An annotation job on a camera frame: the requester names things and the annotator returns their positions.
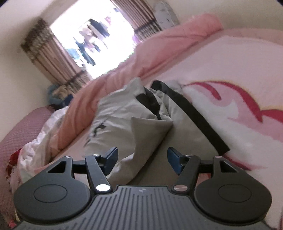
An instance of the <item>ribbed gray plate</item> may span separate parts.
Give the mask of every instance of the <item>ribbed gray plate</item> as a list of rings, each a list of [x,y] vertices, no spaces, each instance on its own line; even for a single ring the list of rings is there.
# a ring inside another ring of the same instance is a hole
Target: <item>ribbed gray plate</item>
[[[167,187],[119,186],[112,194],[98,195],[89,209],[57,225],[22,222],[17,230],[266,230],[262,222],[226,226],[201,215],[186,196]]]

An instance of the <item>silver screw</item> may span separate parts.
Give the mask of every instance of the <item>silver screw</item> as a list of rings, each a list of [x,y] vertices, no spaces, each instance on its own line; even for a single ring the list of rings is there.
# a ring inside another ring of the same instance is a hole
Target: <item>silver screw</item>
[[[108,190],[110,190],[110,186],[108,184],[99,184],[98,186],[96,186],[96,190],[100,191],[100,192],[106,192]]]
[[[188,189],[188,187],[183,184],[178,184],[178,185],[175,185],[173,189],[178,192],[184,192]]]

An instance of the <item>quilted purple cover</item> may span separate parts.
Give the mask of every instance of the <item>quilted purple cover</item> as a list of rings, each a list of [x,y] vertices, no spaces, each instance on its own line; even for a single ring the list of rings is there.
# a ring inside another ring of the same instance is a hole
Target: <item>quilted purple cover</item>
[[[37,108],[22,119],[0,142],[0,213],[15,216],[13,196],[6,181],[6,166],[10,155],[37,137],[52,112],[45,107]]]

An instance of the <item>curtain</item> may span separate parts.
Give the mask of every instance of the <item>curtain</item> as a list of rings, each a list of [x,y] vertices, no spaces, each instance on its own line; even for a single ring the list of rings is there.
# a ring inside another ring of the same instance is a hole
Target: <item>curtain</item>
[[[144,0],[111,0],[133,27],[135,34],[143,41],[162,29],[153,11]]]
[[[82,87],[90,81],[88,73],[78,67],[43,19],[28,33],[21,47],[31,62],[54,84],[78,82]]]

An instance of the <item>pink blanket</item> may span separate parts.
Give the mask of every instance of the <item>pink blanket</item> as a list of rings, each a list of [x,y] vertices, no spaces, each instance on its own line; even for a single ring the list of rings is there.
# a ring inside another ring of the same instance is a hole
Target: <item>pink blanket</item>
[[[52,143],[57,144],[58,150],[66,148],[91,124],[102,97],[122,88],[134,77],[140,77],[146,84],[146,79],[151,74],[194,44],[222,29],[216,16],[203,14],[137,45],[135,53],[125,62],[95,79],[75,96]]]

